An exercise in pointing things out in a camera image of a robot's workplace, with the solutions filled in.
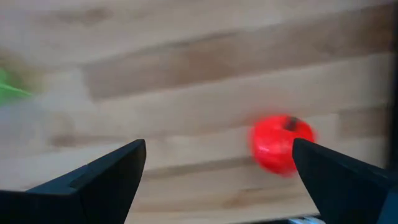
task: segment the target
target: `wood grain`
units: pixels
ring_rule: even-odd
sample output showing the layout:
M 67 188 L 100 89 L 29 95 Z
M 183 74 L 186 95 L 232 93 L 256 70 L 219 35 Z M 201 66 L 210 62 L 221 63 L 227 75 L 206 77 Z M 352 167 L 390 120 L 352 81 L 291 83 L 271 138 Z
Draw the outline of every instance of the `wood grain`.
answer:
M 264 172 L 255 163 L 226 169 L 191 172 L 167 178 L 143 179 L 137 203 L 166 203 L 197 200 L 208 195 L 289 187 L 298 177 L 285 178 Z
M 77 129 L 83 119 L 75 120 L 76 123 L 64 121 L 64 117 L 54 117 L 54 123 L 51 129 L 48 129 L 46 139 L 41 139 L 41 144 L 51 150 L 45 152 L 66 152 L 76 151 L 78 153 L 87 153 L 97 155 L 95 152 L 101 147 L 114 144 L 124 144 L 135 139 L 131 136 L 117 135 L 111 129 L 102 130 L 101 123 L 97 132 L 95 129 Z M 318 140 L 325 146 L 333 147 L 336 141 L 337 115 L 325 114 L 320 116 L 311 116 L 303 118 L 318 130 Z M 171 135 L 147 138 L 147 156 L 146 170 L 156 170 L 156 176 L 170 175 L 180 173 L 180 167 L 184 171 L 201 170 L 202 167 L 209 169 L 219 166 L 236 166 L 237 164 L 247 164 L 247 158 L 250 156 L 249 143 L 247 138 L 250 126 L 241 126 L 237 128 L 228 128 L 213 130 L 206 133 Z M 36 149 L 26 144 L 24 149 L 18 153 L 11 149 L 4 149 L 2 159 L 13 157 L 29 157 L 44 153 L 42 148 Z
M 384 52 L 391 39 L 392 7 L 379 6 L 100 61 L 85 78 L 98 100 Z
M 1 1 L 0 47 L 31 65 L 67 67 L 213 33 L 393 0 Z
M 385 136 L 389 128 L 386 106 L 343 110 L 339 117 L 339 135 L 343 139 Z
M 40 88 L 35 91 L 33 101 L 43 110 L 56 113 L 95 111 L 79 68 L 51 72 L 36 82 Z
M 391 68 L 389 54 L 370 55 L 96 105 L 129 136 L 179 135 L 251 124 L 273 113 L 305 117 L 378 105 L 389 98 Z
M 240 208 L 214 209 L 211 211 L 191 212 L 130 212 L 126 223 L 246 223 L 295 217 L 303 214 L 318 213 L 308 195 L 287 198 L 272 203 L 251 204 Z
M 386 167 L 387 164 L 386 136 L 340 140 L 333 149 L 374 166 Z
M 272 204 L 287 199 L 303 197 L 304 189 L 279 186 L 274 189 L 242 189 L 237 192 L 209 194 L 194 200 L 171 202 L 137 202 L 134 212 L 165 213 L 165 212 L 209 212 L 221 209 L 237 209 L 255 204 Z
M 0 107 L 0 159 L 32 156 L 54 150 L 47 144 L 51 135 L 49 114 L 29 100 Z

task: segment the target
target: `toy apple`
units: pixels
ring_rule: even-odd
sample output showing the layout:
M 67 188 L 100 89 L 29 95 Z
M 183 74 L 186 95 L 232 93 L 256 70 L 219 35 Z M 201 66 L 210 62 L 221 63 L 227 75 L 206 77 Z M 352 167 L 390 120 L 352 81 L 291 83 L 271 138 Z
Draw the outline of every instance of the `toy apple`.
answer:
M 293 141 L 303 138 L 314 142 L 311 127 L 304 121 L 286 114 L 258 121 L 251 130 L 252 155 L 263 168 L 279 175 L 296 172 L 293 161 Z

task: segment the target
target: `apple stem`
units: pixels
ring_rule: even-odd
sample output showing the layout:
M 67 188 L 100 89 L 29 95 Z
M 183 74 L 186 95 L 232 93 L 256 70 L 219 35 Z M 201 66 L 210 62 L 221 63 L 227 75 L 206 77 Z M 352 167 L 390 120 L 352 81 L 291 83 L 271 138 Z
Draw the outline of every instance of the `apple stem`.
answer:
M 288 131 L 295 131 L 297 128 L 297 123 L 299 121 L 300 120 L 296 117 L 293 117 L 293 116 L 289 117 L 287 124 L 284 126 L 284 129 L 286 129 Z

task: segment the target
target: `green object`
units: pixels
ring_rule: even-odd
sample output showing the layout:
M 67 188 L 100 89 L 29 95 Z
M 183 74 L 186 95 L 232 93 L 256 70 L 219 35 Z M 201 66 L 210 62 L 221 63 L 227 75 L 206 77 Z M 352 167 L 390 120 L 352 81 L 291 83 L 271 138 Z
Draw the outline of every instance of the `green object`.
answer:
M 11 75 L 0 68 L 0 105 L 18 99 L 30 96 L 27 91 L 16 88 L 10 84 Z

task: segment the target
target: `wooden surface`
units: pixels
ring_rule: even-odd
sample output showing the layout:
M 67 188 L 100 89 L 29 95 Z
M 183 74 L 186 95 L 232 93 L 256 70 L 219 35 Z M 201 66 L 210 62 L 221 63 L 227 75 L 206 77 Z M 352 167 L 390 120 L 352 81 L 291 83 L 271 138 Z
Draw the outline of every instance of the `wooden surface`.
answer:
M 34 96 L 0 107 L 0 188 L 29 189 L 136 138 L 126 223 L 317 212 L 250 159 L 253 122 L 290 113 L 383 167 L 392 0 L 6 0 L 0 66 Z

